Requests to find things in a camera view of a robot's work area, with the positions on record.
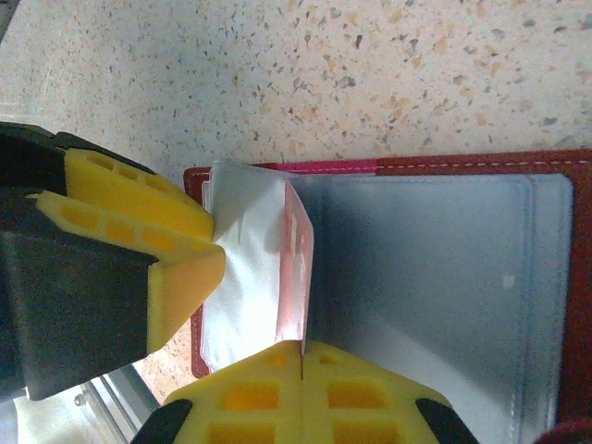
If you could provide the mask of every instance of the screw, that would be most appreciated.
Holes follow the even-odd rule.
[[[76,397],[74,398],[74,403],[78,406],[81,407],[81,405],[84,405],[86,403],[86,399],[84,398],[84,395],[76,395]]]

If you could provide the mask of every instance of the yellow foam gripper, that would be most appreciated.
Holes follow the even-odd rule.
[[[95,151],[66,151],[67,195],[108,211],[202,241],[210,241],[214,219],[165,178]]]
[[[224,249],[211,242],[49,191],[32,197],[63,231],[158,259],[148,269],[149,353],[165,345],[224,276]]]
[[[320,342],[284,341],[173,392],[193,403],[175,444],[438,444],[431,388]]]

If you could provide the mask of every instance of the pink card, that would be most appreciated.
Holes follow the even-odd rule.
[[[279,263],[276,342],[306,336],[314,232],[296,191],[286,182],[284,233]]]

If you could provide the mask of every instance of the square cutout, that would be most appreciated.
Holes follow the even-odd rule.
[[[270,424],[216,424],[208,444],[274,444],[276,430]]]
[[[95,165],[98,165],[99,167],[103,167],[108,170],[112,170],[115,166],[115,163],[113,162],[113,160],[111,160],[110,158],[108,158],[106,156],[102,156],[99,154],[89,154],[89,156],[87,158],[91,162],[93,162]]]
[[[143,242],[156,250],[173,251],[175,250],[175,239],[162,231],[146,228],[142,234]]]
[[[285,354],[278,354],[269,358],[267,362],[271,365],[286,365],[288,363],[288,358]]]
[[[109,238],[122,243],[133,243],[133,226],[120,220],[111,219],[107,221],[106,233]]]
[[[383,409],[387,407],[384,390],[373,381],[342,380],[327,384],[329,409]]]
[[[271,382],[241,382],[228,389],[224,410],[272,410],[279,408],[279,385]]]
[[[337,358],[335,358],[334,356],[330,356],[328,354],[324,354],[322,355],[318,362],[322,365],[339,365],[341,364],[341,361]]]
[[[129,180],[138,180],[138,171],[130,166],[120,165],[119,175],[128,178]]]
[[[400,444],[401,436],[394,424],[349,422],[333,425],[334,444]]]
[[[85,229],[97,229],[101,219],[100,214],[74,205],[63,206],[61,213],[69,223]]]

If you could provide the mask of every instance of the speckled floor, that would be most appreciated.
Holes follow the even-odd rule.
[[[179,185],[215,158],[575,148],[592,144],[591,46],[587,0],[22,0],[0,118]],[[191,377],[188,344],[142,365],[149,384]]]

